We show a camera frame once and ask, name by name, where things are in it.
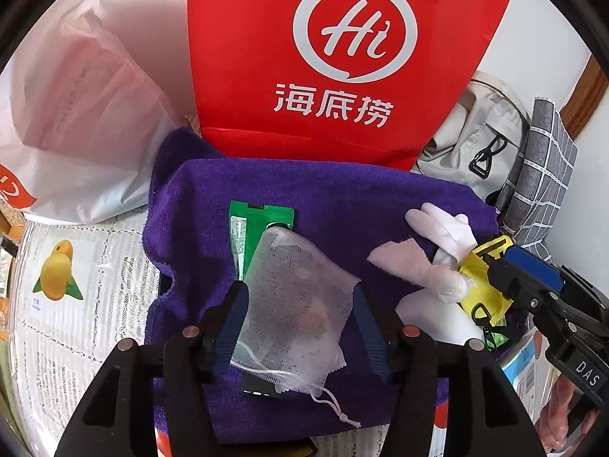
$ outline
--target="white wall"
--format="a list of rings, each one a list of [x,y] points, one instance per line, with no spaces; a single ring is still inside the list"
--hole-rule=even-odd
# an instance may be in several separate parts
[[[536,96],[561,108],[589,57],[588,47],[549,0],[510,0],[479,68],[510,85],[531,113]]]
[[[173,99],[195,114],[188,48],[187,0],[102,0],[104,25]],[[530,110],[535,96],[560,107],[589,52],[548,0],[511,0],[480,64],[507,82]]]
[[[609,295],[609,94],[576,144],[571,183],[547,244],[555,264]]]

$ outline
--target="red paper bag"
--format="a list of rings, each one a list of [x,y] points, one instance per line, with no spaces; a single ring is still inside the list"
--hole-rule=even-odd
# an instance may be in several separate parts
[[[509,0],[189,0],[202,134],[229,156],[410,169]]]

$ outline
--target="blue gripper pad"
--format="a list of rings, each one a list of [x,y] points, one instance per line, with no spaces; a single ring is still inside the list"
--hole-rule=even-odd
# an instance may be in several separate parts
[[[387,342],[376,322],[360,284],[353,289],[353,314],[366,346],[372,371],[384,383],[389,382],[391,370],[387,364]]]
[[[223,376],[230,365],[243,321],[246,318],[249,302],[250,295],[247,285],[243,282],[236,282],[229,290],[225,299],[224,304],[228,303],[226,305],[230,307],[230,310],[226,314],[226,319],[214,344],[215,359],[213,372],[216,379]]]
[[[517,245],[505,251],[504,259],[542,282],[549,290],[557,294],[562,291],[564,282],[558,270],[550,263],[542,261]]]

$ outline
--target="mango picture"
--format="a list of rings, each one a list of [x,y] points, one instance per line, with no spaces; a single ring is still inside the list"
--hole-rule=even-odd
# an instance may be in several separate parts
[[[66,295],[83,300],[80,289],[72,276],[73,255],[74,248],[70,241],[57,242],[51,255],[42,265],[40,278],[34,285],[33,292],[42,292],[51,300],[60,300]]]

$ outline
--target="white plastic bag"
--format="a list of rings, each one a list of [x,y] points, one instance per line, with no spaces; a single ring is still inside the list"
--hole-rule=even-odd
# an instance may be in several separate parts
[[[0,75],[0,194],[30,219],[93,224],[146,204],[156,151],[185,125],[102,28],[57,0]]]

